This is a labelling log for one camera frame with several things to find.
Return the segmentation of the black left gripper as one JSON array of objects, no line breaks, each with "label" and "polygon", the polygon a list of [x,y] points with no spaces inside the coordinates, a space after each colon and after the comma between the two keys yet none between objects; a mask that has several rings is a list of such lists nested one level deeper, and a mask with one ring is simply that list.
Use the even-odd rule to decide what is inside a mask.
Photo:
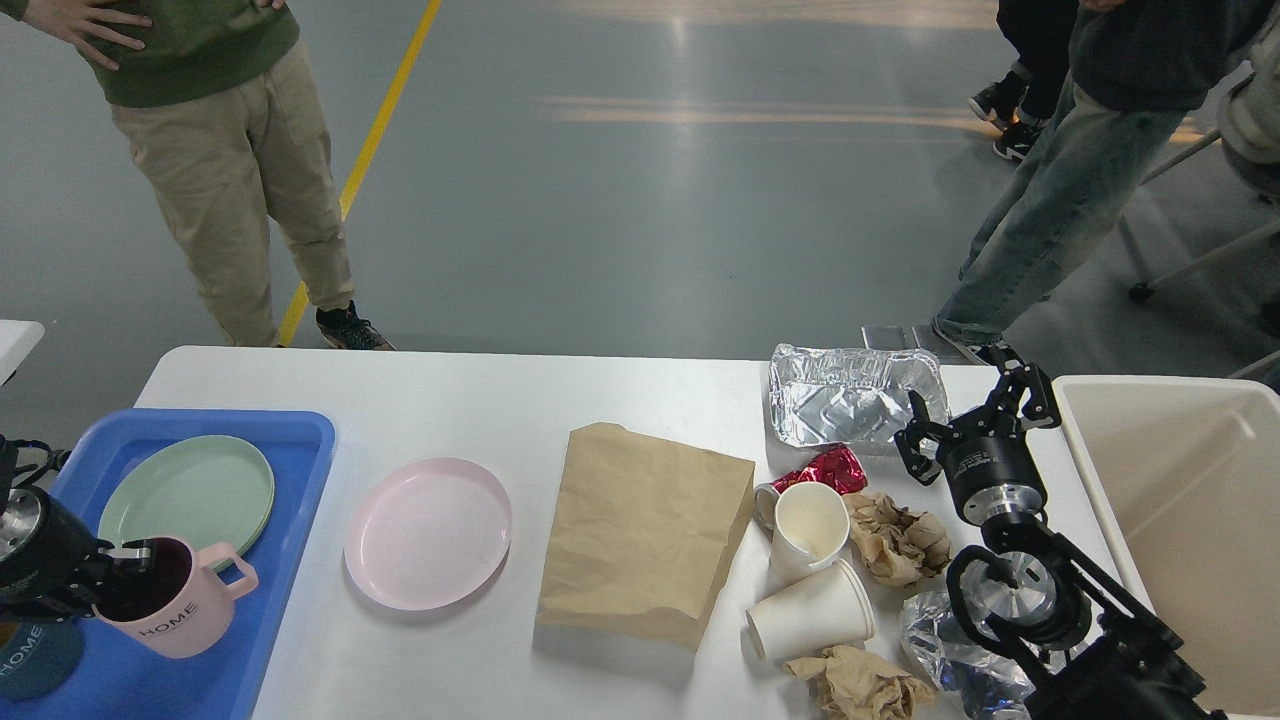
[{"label": "black left gripper", "polygon": [[4,623],[64,623],[93,618],[109,592],[105,577],[154,570],[154,541],[100,539],[44,489],[12,489],[3,510]]}]

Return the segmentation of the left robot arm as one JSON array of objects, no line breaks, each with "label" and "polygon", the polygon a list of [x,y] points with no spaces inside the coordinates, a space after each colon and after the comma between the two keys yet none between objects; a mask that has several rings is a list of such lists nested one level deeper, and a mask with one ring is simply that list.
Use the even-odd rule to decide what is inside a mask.
[{"label": "left robot arm", "polygon": [[116,547],[37,480],[65,466],[67,451],[3,439],[1,619],[52,624],[92,618],[97,606],[134,603],[154,579],[151,541]]}]

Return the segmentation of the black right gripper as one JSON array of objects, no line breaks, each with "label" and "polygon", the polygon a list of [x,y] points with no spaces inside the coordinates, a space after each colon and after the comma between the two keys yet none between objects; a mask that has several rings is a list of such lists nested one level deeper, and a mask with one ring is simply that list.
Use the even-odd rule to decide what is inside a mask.
[{"label": "black right gripper", "polygon": [[[975,356],[1000,372],[997,386],[980,406],[973,428],[933,421],[925,400],[908,391],[911,416],[893,434],[910,477],[932,486],[941,473],[957,515],[972,527],[1007,514],[1041,516],[1048,491],[1027,445],[1027,430],[1057,428],[1062,415],[1047,374],[1009,345],[975,346]],[[940,465],[922,448],[940,443]]]}]

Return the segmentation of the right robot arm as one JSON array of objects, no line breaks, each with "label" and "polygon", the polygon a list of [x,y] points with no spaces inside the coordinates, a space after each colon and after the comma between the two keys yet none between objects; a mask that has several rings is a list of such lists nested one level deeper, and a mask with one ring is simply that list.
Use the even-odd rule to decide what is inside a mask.
[{"label": "right robot arm", "polygon": [[909,474],[923,486],[945,477],[956,514],[980,530],[945,577],[960,630],[1027,674],[1033,719],[1225,717],[1198,705],[1206,684],[1180,657],[1181,637],[1048,527],[1027,436],[1059,427],[1059,406],[1038,366],[995,359],[982,405],[940,423],[910,389],[911,416],[893,436]]}]

